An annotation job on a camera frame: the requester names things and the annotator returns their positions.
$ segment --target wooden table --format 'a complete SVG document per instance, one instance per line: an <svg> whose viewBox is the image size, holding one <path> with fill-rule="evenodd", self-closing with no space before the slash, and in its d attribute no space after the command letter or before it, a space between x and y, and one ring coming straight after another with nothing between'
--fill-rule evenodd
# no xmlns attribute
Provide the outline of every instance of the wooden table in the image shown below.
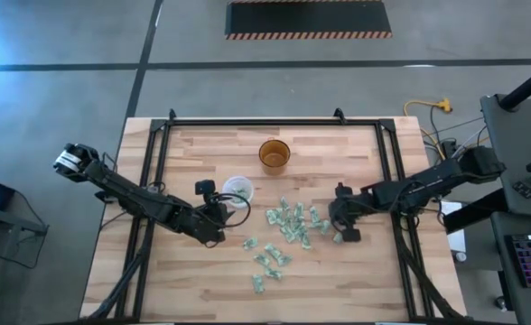
<svg viewBox="0 0 531 325"><path fill-rule="evenodd" d="M138 182L150 118L127 121L118 158L118 172ZM395 117L407 175L428 168L415 117ZM269 137L285 141L292 157L284 175L264 175L257 150ZM154 171L158 147L154 150ZM388 150L394 171L393 156ZM228 229L227 240L213 249L195 239L156 226L144 294L142 321L372 321L407 320L390 217L376 214L359 221L359 243L336 245L330 235L310 231L312 250L287 244L278 226L269 226L265 211L279 206L284 195L293 205L327 205L339 181L358 188L382 181L375 131L368 126L187 126L173 127L164 166L165 193L192 204L195 181L215 180L220 191L232 176L248 177L256 188L252 213L244 225ZM104 221L119 207L108 207ZM229 222L239 220L244 211ZM121 275L130 217L109 224L100 233L81 316L93 312ZM418 228L426 271L441 294L465 313L461 289L446 234L435 213L421 216ZM257 237L259 247L246 252L244 239ZM273 243L293 256L281 282L264 278L265 292L254 294L252 274L263 274L252 256ZM422 308L417 282L416 305ZM129 301L133 301L133 287ZM129 313L132 303L127 304Z"/></svg>

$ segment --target concrete floor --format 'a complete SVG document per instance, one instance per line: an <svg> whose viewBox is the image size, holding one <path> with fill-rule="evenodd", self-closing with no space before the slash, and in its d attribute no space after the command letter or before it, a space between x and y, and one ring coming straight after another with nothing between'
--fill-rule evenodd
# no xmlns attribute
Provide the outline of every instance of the concrete floor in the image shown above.
<svg viewBox="0 0 531 325"><path fill-rule="evenodd" d="M150 62L531 59L531 1L384 0L394 38L227 42L226 0L165 0ZM154 0L0 1L0 64L137 63ZM439 128L481 116L479 98L506 93L531 66L292 70L158 70L145 74L136 116L397 116L411 99L448 97ZM22 191L51 224L39 265L3 274L0 324L74 320L103 205L95 187L56 175L67 142L116 154L135 71L0 72L0 182ZM430 127L429 109L411 113ZM482 121L445 132L466 140ZM498 187L463 186L475 200ZM484 236L478 231L476 236ZM494 273L459 269L469 315L513 321L489 297Z"/></svg>

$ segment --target amber plastic cup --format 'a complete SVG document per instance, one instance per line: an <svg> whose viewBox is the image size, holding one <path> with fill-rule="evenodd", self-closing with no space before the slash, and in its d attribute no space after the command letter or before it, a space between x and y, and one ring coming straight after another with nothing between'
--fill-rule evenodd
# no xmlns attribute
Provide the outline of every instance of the amber plastic cup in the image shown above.
<svg viewBox="0 0 531 325"><path fill-rule="evenodd" d="M268 139L259 148L259 160L268 175L276 176L285 171L290 160L290 147L282 141Z"/></svg>

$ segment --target black and yellow striped mat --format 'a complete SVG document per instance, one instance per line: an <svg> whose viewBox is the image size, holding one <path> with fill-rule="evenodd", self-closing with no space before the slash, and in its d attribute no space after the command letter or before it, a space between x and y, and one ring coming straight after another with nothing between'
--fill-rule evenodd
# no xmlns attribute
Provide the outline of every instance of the black and yellow striped mat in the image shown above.
<svg viewBox="0 0 531 325"><path fill-rule="evenodd" d="M234 0L228 4L228 40L390 37L390 22L380 0Z"/></svg>

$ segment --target robotic arm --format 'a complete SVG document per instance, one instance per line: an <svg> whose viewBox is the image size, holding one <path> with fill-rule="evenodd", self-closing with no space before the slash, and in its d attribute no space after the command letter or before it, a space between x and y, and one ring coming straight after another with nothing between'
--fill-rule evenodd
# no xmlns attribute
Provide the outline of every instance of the robotic arm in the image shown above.
<svg viewBox="0 0 531 325"><path fill-rule="evenodd" d="M359 230L354 228L357 218L392 211L412 215L428 204L430 198L448 195L464 182L494 181L505 169L494 150L479 146L468 149L460 159L446 159L408 179L364 187L358 195L339 183L336 199L329 206L331 222L344 241L357 242L360 240Z"/></svg>
<svg viewBox="0 0 531 325"><path fill-rule="evenodd" d="M195 183L195 194L203 195L205 204L194 208L177 197L158 193L156 188L137 186L110 170L99 160L97 150L83 144L66 144L53 167L71 181L90 181L97 185L107 195L117 198L121 208L129 214L151 218L157 224L194 237L202 244L224 241L223 228L235 213L228 213L226 205L221 203L230 198L229 194L218 194L213 181Z"/></svg>

